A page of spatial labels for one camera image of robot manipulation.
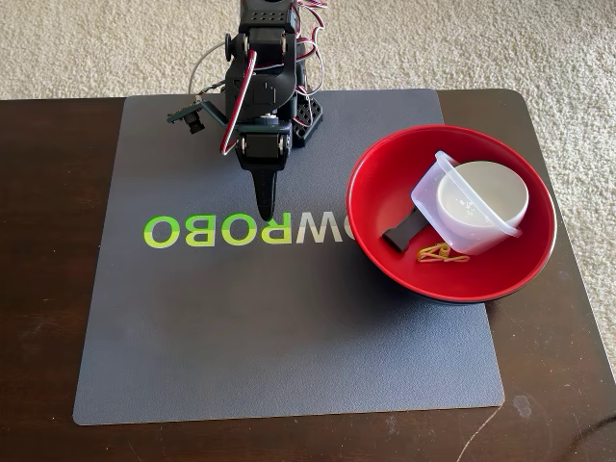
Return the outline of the dark blue-black gripper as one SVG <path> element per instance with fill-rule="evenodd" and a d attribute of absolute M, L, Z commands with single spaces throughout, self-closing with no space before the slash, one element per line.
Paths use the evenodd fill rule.
<path fill-rule="evenodd" d="M 270 221 L 275 209 L 277 171 L 283 169 L 292 147 L 292 123 L 277 117 L 257 117 L 236 125 L 236 154 L 243 169 L 251 171 L 260 217 Z"/>

